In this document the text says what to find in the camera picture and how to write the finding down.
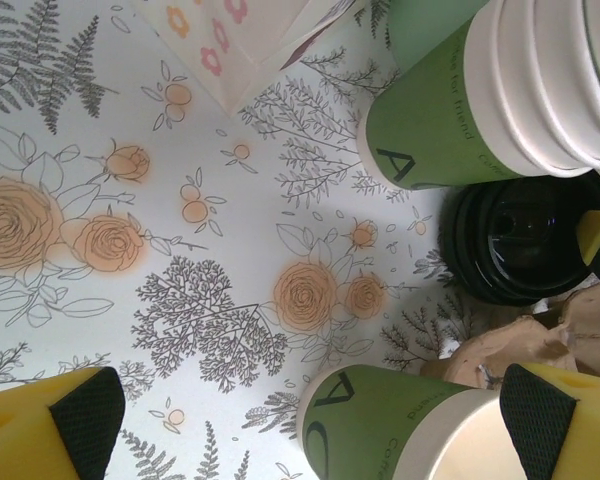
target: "leaf drawing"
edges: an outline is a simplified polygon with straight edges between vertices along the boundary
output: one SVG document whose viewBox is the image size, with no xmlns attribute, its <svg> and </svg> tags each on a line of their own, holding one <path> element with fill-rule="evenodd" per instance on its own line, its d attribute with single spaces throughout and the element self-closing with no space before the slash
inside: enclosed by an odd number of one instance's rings
<svg viewBox="0 0 600 480">
<path fill-rule="evenodd" d="M 427 310 L 421 307 L 412 314 L 402 312 L 402 320 L 413 336 L 398 325 L 383 327 L 380 336 L 392 350 L 385 353 L 383 363 L 404 372 L 413 362 L 438 358 L 443 347 L 438 319 L 428 318 Z"/>
<path fill-rule="evenodd" d="M 247 423 L 242 428 L 262 427 L 258 433 L 266 433 L 278 428 L 289 439 L 296 438 L 296 412 L 300 399 L 289 392 L 275 392 L 267 397 L 263 407 L 250 409 L 245 413 Z"/>
<path fill-rule="evenodd" d="M 92 64 L 98 17 L 66 45 L 59 27 L 57 0 L 36 0 L 21 21 L 14 6 L 0 0 L 0 112 L 37 104 L 54 134 L 69 96 L 77 94 L 87 113 L 97 117 L 109 90 L 95 83 Z"/>
<path fill-rule="evenodd" d="M 286 336 L 271 331 L 259 304 L 236 305 L 230 288 L 218 263 L 174 256 L 162 275 L 149 275 L 137 290 L 150 305 L 134 315 L 134 348 L 151 351 L 163 378 L 200 352 L 201 378 L 217 382 L 223 393 L 238 383 L 250 387 L 260 367 L 277 374 L 285 359 Z"/>
<path fill-rule="evenodd" d="M 414 275 L 424 275 L 425 280 L 436 278 L 436 281 L 442 283 L 445 287 L 449 287 L 455 283 L 453 274 L 449 271 L 449 267 L 442 258 L 440 250 L 434 248 L 427 253 L 425 258 L 416 261 L 416 269 Z"/>
<path fill-rule="evenodd" d="M 37 378 L 17 378 L 11 373 L 14 368 L 22 367 L 22 357 L 31 353 L 26 342 L 19 343 L 15 348 L 0 351 L 0 388 L 5 385 L 26 385 L 37 380 Z"/>
<path fill-rule="evenodd" d="M 388 16 L 391 0 L 371 0 L 369 6 L 364 7 L 355 14 L 356 23 L 362 26 L 362 18 L 368 9 L 370 9 L 371 35 L 376 38 L 381 23 Z M 384 43 L 387 48 L 391 48 L 391 38 L 389 36 L 389 25 L 384 28 Z"/>
<path fill-rule="evenodd" d="M 147 442 L 141 441 L 132 432 L 123 429 L 120 435 L 124 443 L 129 445 L 129 450 L 138 460 L 136 468 L 139 470 L 138 477 L 142 480 L 185 480 L 182 474 L 170 474 L 169 471 L 176 462 L 177 457 L 172 457 L 165 462 L 167 453 L 163 450 L 159 455 L 155 455 L 156 446 L 149 446 Z"/>
</svg>

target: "orange flower print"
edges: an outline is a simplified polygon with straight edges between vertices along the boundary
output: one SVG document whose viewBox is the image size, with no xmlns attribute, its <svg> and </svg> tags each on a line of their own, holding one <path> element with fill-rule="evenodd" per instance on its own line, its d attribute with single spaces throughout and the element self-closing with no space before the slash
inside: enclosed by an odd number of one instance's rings
<svg viewBox="0 0 600 480">
<path fill-rule="evenodd" d="M 378 239 L 378 227 L 371 220 L 365 220 L 362 223 L 358 223 L 356 220 L 356 226 L 348 237 L 351 239 L 351 249 L 370 248 Z"/>
<path fill-rule="evenodd" d="M 115 150 L 106 160 L 106 173 L 116 180 L 138 181 L 149 171 L 151 160 L 140 147 L 123 147 Z"/>
<path fill-rule="evenodd" d="M 0 270 L 43 259 L 59 236 L 62 212 L 55 199 L 25 183 L 0 178 Z"/>
<path fill-rule="evenodd" d="M 368 320 L 380 313 L 384 298 L 380 279 L 374 274 L 361 275 L 349 285 L 344 305 L 351 315 Z"/>
<path fill-rule="evenodd" d="M 167 7 L 167 18 L 169 26 L 180 38 L 187 38 L 189 34 L 189 22 L 184 16 L 182 10 L 178 7 Z"/>
<path fill-rule="evenodd" d="M 128 269 L 143 245 L 138 225 L 109 215 L 69 220 L 60 234 L 78 260 L 100 272 Z"/>
<path fill-rule="evenodd" d="M 331 319 L 337 284 L 330 270 L 298 263 L 287 269 L 274 289 L 278 317 L 302 332 L 318 330 Z"/>
</svg>

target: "fern illustration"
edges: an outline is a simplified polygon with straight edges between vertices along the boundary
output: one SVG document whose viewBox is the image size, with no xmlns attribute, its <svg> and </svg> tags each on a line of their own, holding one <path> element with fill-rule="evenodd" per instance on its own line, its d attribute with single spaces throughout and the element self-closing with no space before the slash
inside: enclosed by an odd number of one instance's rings
<svg viewBox="0 0 600 480">
<path fill-rule="evenodd" d="M 244 452 L 244 457 L 242 457 L 242 463 L 240 464 L 240 468 L 238 468 L 238 472 L 233 474 L 234 480 L 247 480 L 247 471 L 249 470 L 249 450 Z"/>
<path fill-rule="evenodd" d="M 112 91 L 95 83 L 98 17 L 62 46 L 58 0 L 36 0 L 22 21 L 14 12 L 11 3 L 0 0 L 0 112 L 37 105 L 47 128 L 56 134 L 60 109 L 77 94 L 87 113 L 98 117 L 104 94 Z"/>
<path fill-rule="evenodd" d="M 200 475 L 193 477 L 194 480 L 210 480 L 220 475 L 218 473 L 220 464 L 218 463 L 216 434 L 213 431 L 211 422 L 206 421 L 204 424 L 207 427 L 207 444 L 204 446 L 206 452 L 202 456 L 203 460 L 200 461 L 200 467 L 197 469 Z"/>
<path fill-rule="evenodd" d="M 280 433 L 296 438 L 296 413 L 300 399 L 289 392 L 275 392 L 264 402 L 264 407 L 256 407 L 245 413 L 247 420 L 242 428 L 262 427 L 258 433 L 265 433 L 280 427 Z"/>
<path fill-rule="evenodd" d="M 164 459 L 167 454 L 163 450 L 154 458 L 156 453 L 155 444 L 149 446 L 147 442 L 140 441 L 138 437 L 126 429 L 123 429 L 120 434 L 125 440 L 124 443 L 130 445 L 129 450 L 133 453 L 133 456 L 138 459 L 138 463 L 136 463 L 136 468 L 140 469 L 138 477 L 143 480 L 185 480 L 184 475 L 168 474 L 176 461 L 176 457 L 172 457 L 171 460 L 165 462 Z"/>
<path fill-rule="evenodd" d="M 367 9 L 369 9 L 371 17 L 371 34 L 373 35 L 373 38 L 376 38 L 378 31 L 382 27 L 383 20 L 389 14 L 390 7 L 391 0 L 371 0 L 368 7 L 363 8 L 355 14 L 355 20 L 358 26 L 362 26 L 362 18 L 365 16 L 365 13 L 367 13 Z M 387 48 L 391 48 L 388 25 L 384 28 L 384 43 Z"/>
<path fill-rule="evenodd" d="M 213 425 L 211 425 L 211 422 L 206 421 L 204 422 L 204 424 L 207 429 L 207 443 L 204 446 L 205 453 L 202 455 L 200 466 L 196 469 L 198 475 L 193 477 L 193 480 L 211 480 L 212 478 L 216 478 L 220 475 L 220 472 L 218 472 L 218 469 L 220 468 L 220 463 L 218 462 L 218 446 L 216 441 L 216 433 L 213 430 Z M 238 468 L 238 471 L 233 475 L 234 480 L 246 480 L 248 470 L 249 450 L 244 452 L 244 456 L 242 457 L 240 467 Z"/>
<path fill-rule="evenodd" d="M 55 60 L 58 53 L 58 3 L 37 0 L 25 21 L 20 22 L 18 56 L 27 63 L 41 65 Z"/>
</svg>

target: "white table surface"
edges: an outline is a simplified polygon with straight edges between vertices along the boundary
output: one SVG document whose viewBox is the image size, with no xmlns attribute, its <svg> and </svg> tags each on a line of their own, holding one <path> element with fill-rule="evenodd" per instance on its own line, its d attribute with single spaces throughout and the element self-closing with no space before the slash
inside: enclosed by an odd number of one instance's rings
<svg viewBox="0 0 600 480">
<path fill-rule="evenodd" d="M 115 367 L 110 479 L 314 478 L 293 436 L 316 372 L 417 371 L 476 323 L 437 250 L 446 192 L 359 164 L 385 20 L 230 119 L 122 0 L 58 3 L 36 50 L 34 2 L 0 0 L 0 390 Z"/>
</svg>

